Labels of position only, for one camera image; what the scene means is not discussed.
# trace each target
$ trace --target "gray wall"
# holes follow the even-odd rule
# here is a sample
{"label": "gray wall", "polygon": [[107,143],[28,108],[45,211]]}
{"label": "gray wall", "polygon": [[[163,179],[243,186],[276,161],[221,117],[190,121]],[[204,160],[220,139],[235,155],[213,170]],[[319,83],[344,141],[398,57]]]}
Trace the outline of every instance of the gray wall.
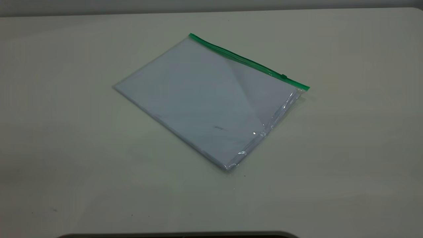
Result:
{"label": "gray wall", "polygon": [[0,0],[0,17],[422,6],[423,0]]}

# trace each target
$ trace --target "clear plastic bag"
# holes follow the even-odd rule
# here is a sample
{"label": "clear plastic bag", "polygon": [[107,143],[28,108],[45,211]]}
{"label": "clear plastic bag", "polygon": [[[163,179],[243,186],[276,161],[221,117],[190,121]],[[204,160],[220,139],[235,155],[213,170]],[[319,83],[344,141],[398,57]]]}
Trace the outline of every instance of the clear plastic bag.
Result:
{"label": "clear plastic bag", "polygon": [[193,34],[114,88],[226,171],[309,89]]}

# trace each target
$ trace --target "white paper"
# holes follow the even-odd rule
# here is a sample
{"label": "white paper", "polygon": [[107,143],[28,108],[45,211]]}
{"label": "white paper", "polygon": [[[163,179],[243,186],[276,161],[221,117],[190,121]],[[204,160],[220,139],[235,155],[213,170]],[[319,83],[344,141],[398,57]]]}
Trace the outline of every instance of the white paper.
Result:
{"label": "white paper", "polygon": [[260,143],[299,96],[294,86],[190,38],[115,89],[225,170]]}

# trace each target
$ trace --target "green zipper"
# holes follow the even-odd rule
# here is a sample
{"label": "green zipper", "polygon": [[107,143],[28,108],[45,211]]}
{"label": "green zipper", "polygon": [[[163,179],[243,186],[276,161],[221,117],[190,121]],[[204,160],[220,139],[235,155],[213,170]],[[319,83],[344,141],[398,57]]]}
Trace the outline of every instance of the green zipper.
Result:
{"label": "green zipper", "polygon": [[214,51],[214,52],[216,52],[216,53],[218,53],[218,54],[220,54],[220,55],[222,55],[222,56],[224,56],[224,57],[226,57],[230,60],[236,61],[238,63],[245,64],[245,65],[247,65],[247,66],[249,66],[253,69],[256,69],[256,70],[261,71],[265,74],[273,76],[273,77],[275,77],[275,78],[277,78],[277,79],[279,79],[279,80],[281,80],[285,83],[289,83],[294,87],[297,87],[297,88],[302,89],[304,91],[307,91],[310,88],[309,86],[306,86],[302,83],[299,83],[299,82],[296,82],[292,79],[289,79],[286,75],[282,75],[282,74],[280,74],[276,71],[273,71],[273,70],[267,68],[266,66],[263,66],[259,63],[256,63],[252,60],[249,60],[247,58],[244,58],[244,57],[237,55],[237,54],[235,54],[235,53],[233,53],[229,50],[223,49],[222,47],[219,47],[217,45],[208,43],[207,41],[201,39],[200,37],[198,37],[198,36],[196,36],[192,33],[190,34],[190,38],[195,40],[196,42],[202,44],[203,46],[209,48],[210,50],[212,50],[212,51]]}

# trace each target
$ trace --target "table surface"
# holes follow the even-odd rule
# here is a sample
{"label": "table surface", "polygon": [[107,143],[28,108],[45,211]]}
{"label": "table surface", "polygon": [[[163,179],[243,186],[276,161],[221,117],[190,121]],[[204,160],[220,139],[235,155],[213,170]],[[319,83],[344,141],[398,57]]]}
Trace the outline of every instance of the table surface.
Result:
{"label": "table surface", "polygon": [[[423,12],[0,19],[0,236],[423,237]],[[193,32],[311,86],[226,174],[112,86]]]}

